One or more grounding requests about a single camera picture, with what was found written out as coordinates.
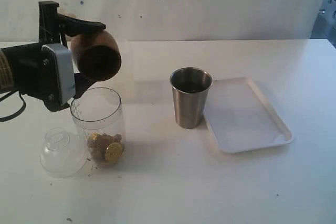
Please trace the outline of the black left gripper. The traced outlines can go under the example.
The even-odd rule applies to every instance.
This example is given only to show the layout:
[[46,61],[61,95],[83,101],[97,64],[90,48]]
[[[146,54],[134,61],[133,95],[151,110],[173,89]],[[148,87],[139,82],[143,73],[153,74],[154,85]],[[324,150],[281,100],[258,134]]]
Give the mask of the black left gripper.
[[[60,105],[60,91],[57,85],[56,63],[51,53],[42,52],[46,44],[67,46],[65,35],[74,37],[81,34],[94,34],[106,29],[101,22],[90,22],[59,14],[59,4],[54,1],[42,1],[39,6],[39,40],[33,44],[23,45],[24,58],[21,61],[27,68],[29,76],[23,84],[23,91],[36,99],[42,100],[51,112],[69,108],[69,103]],[[81,73],[75,73],[74,99],[92,86],[92,80]]]

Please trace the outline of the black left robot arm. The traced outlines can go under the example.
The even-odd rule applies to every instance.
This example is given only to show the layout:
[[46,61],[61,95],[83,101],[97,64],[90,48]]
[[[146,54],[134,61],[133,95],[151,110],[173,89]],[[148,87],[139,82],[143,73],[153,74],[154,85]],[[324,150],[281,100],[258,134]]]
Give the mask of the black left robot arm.
[[106,26],[60,14],[54,1],[41,1],[38,6],[38,42],[1,49],[1,93],[18,91],[57,112],[68,108],[70,99],[81,97],[94,83],[74,72],[66,36],[93,34]]

